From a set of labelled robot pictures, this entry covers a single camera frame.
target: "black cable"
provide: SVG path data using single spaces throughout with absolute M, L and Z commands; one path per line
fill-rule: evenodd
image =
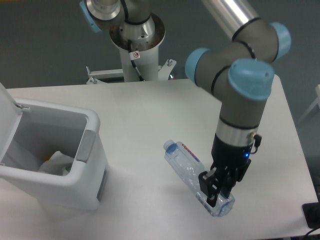
M 256 147 L 254 152 L 250 152 L 250 154 L 256 154 L 258 152 L 258 148 Z
M 258 147 L 260 147 L 261 144 L 261 140 L 262 140 L 262 136 L 256 134 L 254 135 L 254 147 L 255 147 L 255 151 L 254 152 L 250 152 L 250 154 L 255 154 L 258 152 Z
M 132 49 L 131 49 L 131 44 L 132 44 L 132 41 L 129 39 L 128 40 L 128 52 L 129 52 L 129 54 L 133 52 Z M 132 64 L 132 67 L 135 69 L 135 72 L 138 75 L 140 81 L 141 82 L 145 82 L 144 78 L 141 76 L 141 73 L 139 72 L 139 70 L 137 68 L 137 65 L 136 65 L 134 59 L 131 60 L 131 64 Z
M 314 231 L 316 231 L 316 230 L 318 230 L 318 229 L 320 229 L 320 227 L 317 227 L 317 228 L 314 228 L 314 229 L 308 231 L 308 232 L 306 233 L 306 235 L 304 235 L 304 237 L 302 238 L 302 240 L 306 240 L 307 237 L 309 236 L 309 234 L 313 233 Z

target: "water bottle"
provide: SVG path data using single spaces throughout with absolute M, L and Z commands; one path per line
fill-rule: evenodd
M 230 212 L 235 202 L 231 193 L 228 198 L 220 193 L 215 207 L 207 203 L 207 196 L 200 190 L 198 179 L 199 174 L 205 171 L 205 167 L 186 145 L 180 141 L 175 143 L 169 140 L 165 142 L 163 148 L 165 149 L 165 160 L 213 217 L 222 217 Z

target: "white table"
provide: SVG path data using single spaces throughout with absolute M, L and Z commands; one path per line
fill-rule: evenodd
M 164 158 L 163 144 L 172 139 L 212 164 L 221 104 L 190 80 L 9 92 L 95 110 L 111 169 L 95 212 L 39 203 L 0 179 L 0 239 L 248 240 L 309 230 L 301 205 L 317 197 L 278 77 L 258 131 L 261 146 L 222 218 L 205 210 Z

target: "metal cylinder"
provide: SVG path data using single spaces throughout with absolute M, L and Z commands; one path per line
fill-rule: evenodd
M 246 0 L 202 0 L 202 3 L 230 39 L 243 25 L 259 18 Z
M 119 0 L 86 0 L 86 5 L 89 12 L 102 21 L 114 19 L 121 9 Z

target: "white trash bin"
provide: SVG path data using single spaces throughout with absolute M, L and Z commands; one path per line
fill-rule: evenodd
M 0 123 L 0 178 L 41 202 L 98 208 L 109 165 L 96 112 L 13 99 L 0 83 Z M 38 172 L 58 151 L 73 158 L 67 174 Z

